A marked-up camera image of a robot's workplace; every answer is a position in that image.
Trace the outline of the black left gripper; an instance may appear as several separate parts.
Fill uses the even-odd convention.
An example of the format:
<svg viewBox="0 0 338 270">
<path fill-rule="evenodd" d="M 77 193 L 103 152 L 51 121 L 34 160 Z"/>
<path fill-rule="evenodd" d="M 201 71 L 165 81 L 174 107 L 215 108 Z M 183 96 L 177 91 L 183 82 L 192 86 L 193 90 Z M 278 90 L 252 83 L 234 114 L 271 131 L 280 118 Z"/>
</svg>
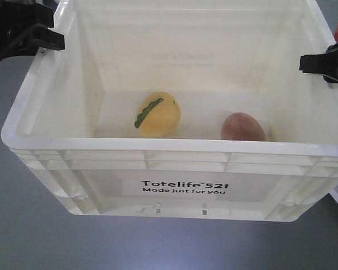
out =
<svg viewBox="0 0 338 270">
<path fill-rule="evenodd" d="M 64 35 L 54 32 L 54 12 L 37 1 L 0 1 L 0 61 L 34 56 L 40 48 L 65 49 Z"/>
</svg>

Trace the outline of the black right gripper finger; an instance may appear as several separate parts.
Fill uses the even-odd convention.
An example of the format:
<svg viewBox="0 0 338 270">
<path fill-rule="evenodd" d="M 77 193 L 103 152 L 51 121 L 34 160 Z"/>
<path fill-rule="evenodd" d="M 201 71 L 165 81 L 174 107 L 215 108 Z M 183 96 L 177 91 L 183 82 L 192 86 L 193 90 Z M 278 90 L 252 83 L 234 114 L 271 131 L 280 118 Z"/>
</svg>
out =
<svg viewBox="0 0 338 270">
<path fill-rule="evenodd" d="M 338 43 L 327 51 L 300 57 L 299 70 L 305 74 L 320 74 L 327 83 L 338 83 Z"/>
</svg>

